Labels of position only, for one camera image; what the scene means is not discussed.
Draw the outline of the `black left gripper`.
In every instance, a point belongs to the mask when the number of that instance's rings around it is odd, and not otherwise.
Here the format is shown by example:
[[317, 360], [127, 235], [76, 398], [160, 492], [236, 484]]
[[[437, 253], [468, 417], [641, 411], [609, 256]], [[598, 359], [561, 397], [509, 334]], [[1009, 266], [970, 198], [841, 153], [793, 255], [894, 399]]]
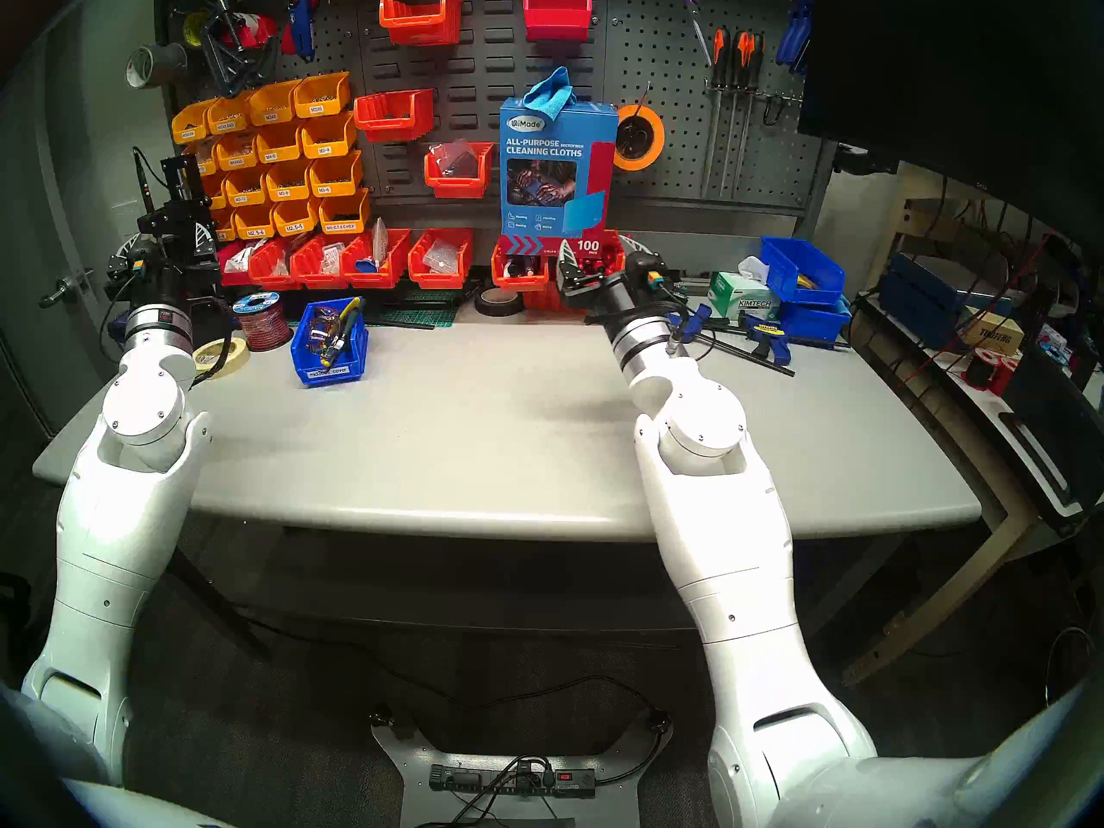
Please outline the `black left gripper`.
[[144, 238], [144, 234], [132, 234], [113, 254], [106, 272], [106, 297], [110, 302], [128, 302], [132, 309], [164, 305], [187, 311], [197, 300], [217, 293], [217, 232], [212, 221], [193, 222], [190, 265], [157, 255], [134, 257]]

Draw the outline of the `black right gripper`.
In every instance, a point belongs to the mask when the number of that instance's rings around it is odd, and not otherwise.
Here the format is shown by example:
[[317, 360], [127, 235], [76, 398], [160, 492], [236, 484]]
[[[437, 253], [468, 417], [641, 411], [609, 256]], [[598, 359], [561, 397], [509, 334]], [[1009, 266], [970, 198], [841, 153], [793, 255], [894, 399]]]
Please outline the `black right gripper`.
[[595, 319], [630, 319], [645, 314], [645, 261], [625, 261], [605, 276], [595, 273], [590, 242], [562, 238], [558, 247], [558, 295], [567, 309], [585, 310]]

